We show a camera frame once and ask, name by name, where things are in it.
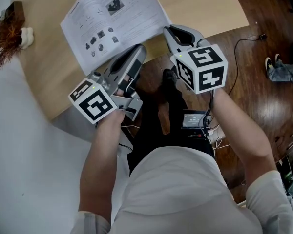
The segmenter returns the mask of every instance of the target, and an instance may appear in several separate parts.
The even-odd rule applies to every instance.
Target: white floor
[[[9,5],[0,0],[0,14]],[[0,70],[0,234],[69,233],[89,147],[45,119],[17,59]],[[120,154],[113,215],[128,177]]]

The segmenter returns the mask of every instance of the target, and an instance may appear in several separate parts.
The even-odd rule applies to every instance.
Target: hand
[[[120,126],[125,117],[125,112],[123,110],[114,110],[109,115],[105,116],[98,123],[98,126]]]

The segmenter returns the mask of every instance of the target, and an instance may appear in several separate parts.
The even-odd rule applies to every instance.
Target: light wood tabletop
[[[60,27],[76,0],[22,1],[25,27],[35,41],[19,56],[27,82],[49,120],[71,106],[68,94],[85,77]],[[159,0],[173,24],[185,25],[209,37],[249,23],[238,0]],[[168,52],[163,35],[144,43],[146,62]]]

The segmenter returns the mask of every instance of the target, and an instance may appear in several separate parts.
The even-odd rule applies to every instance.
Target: electronic device
[[[228,61],[217,44],[211,45],[191,28],[171,25],[164,28],[171,62],[177,76],[196,94],[224,87]]]
[[[203,118],[206,111],[184,110],[183,113],[184,115],[181,129],[199,130],[203,128]],[[207,116],[207,121],[211,121],[211,116]]]
[[[91,72],[68,98],[92,124],[115,109],[124,110],[134,121],[143,104],[135,91],[135,84],[146,56],[147,50],[142,44],[124,50],[102,73]],[[123,97],[115,95],[118,89],[123,90]]]

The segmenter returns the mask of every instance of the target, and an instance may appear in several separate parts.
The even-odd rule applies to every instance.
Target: wooden floor
[[[234,46],[239,39],[256,39],[265,33],[265,41],[240,42],[237,47],[239,77],[231,94],[232,99],[255,121],[267,134],[275,160],[286,154],[286,147],[293,132],[293,85],[273,83],[266,78],[264,61],[266,57],[274,59],[279,53],[284,63],[289,61],[289,46],[293,42],[293,14],[288,11],[287,0],[239,0],[249,20],[250,26],[225,32],[208,38],[210,43],[219,45],[228,62],[228,76],[225,90],[233,86],[236,76]],[[163,70],[172,66],[168,55],[146,63],[141,71],[138,87],[146,92],[155,92],[160,85]],[[185,85],[177,82],[183,97],[192,110],[206,110],[208,102],[201,95],[188,92]],[[159,106],[159,117],[164,133],[169,131],[168,105]],[[140,117],[135,124],[139,125]],[[214,140],[223,136],[219,128],[212,136]],[[216,152],[217,163],[228,183],[236,202],[245,199],[243,167],[230,147]]]

